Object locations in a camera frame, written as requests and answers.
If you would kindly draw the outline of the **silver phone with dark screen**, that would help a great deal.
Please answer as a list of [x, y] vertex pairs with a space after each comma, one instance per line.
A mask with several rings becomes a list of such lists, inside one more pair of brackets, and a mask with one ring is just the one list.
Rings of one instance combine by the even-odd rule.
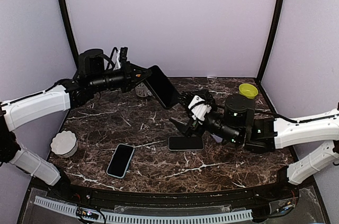
[[171, 151], [202, 150], [204, 143], [200, 137], [169, 137], [168, 148]]

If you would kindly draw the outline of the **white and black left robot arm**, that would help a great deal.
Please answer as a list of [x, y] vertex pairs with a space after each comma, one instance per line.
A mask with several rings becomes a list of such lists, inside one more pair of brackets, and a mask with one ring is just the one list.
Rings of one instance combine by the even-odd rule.
[[54, 186], [54, 192], [64, 201], [75, 196], [68, 177], [55, 165], [28, 150], [16, 141], [14, 130], [20, 126], [56, 113], [86, 104], [96, 93], [120, 89], [129, 92], [151, 75], [151, 70], [127, 60], [128, 49], [114, 48], [112, 56], [102, 49], [90, 49], [78, 56], [74, 78], [61, 79], [47, 90], [1, 103], [1, 163], [10, 163]]

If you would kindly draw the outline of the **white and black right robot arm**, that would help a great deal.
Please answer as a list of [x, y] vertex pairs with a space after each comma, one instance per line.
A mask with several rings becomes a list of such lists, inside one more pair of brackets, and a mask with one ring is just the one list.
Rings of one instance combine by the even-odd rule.
[[223, 106], [216, 104], [208, 90], [182, 92], [179, 103], [185, 108], [188, 123], [170, 121], [186, 136], [202, 136], [206, 131], [252, 153], [263, 154], [292, 145], [320, 141], [322, 144], [301, 160], [282, 167], [270, 195], [281, 200], [308, 177], [338, 160], [338, 109], [303, 118], [289, 119], [268, 113], [256, 119], [255, 100], [232, 94]]

